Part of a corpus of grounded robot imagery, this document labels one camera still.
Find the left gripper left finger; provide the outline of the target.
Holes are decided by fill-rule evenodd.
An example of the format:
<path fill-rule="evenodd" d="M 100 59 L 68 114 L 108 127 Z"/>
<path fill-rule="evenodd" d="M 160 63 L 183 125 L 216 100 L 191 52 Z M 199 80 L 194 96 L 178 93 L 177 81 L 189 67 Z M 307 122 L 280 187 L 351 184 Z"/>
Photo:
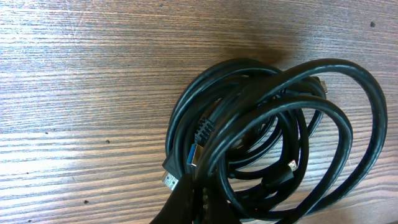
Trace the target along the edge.
<path fill-rule="evenodd" d="M 191 224 L 194 197 L 193 177 L 190 174 L 185 174 L 150 224 Z"/>

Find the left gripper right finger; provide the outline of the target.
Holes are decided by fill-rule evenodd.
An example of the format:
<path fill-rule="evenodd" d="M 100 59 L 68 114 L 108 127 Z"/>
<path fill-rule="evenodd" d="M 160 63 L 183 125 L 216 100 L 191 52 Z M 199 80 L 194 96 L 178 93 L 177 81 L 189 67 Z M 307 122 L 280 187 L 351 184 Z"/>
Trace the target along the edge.
<path fill-rule="evenodd" d="M 202 194 L 202 223 L 241 224 L 239 218 L 230 209 L 217 183 L 205 187 Z"/>

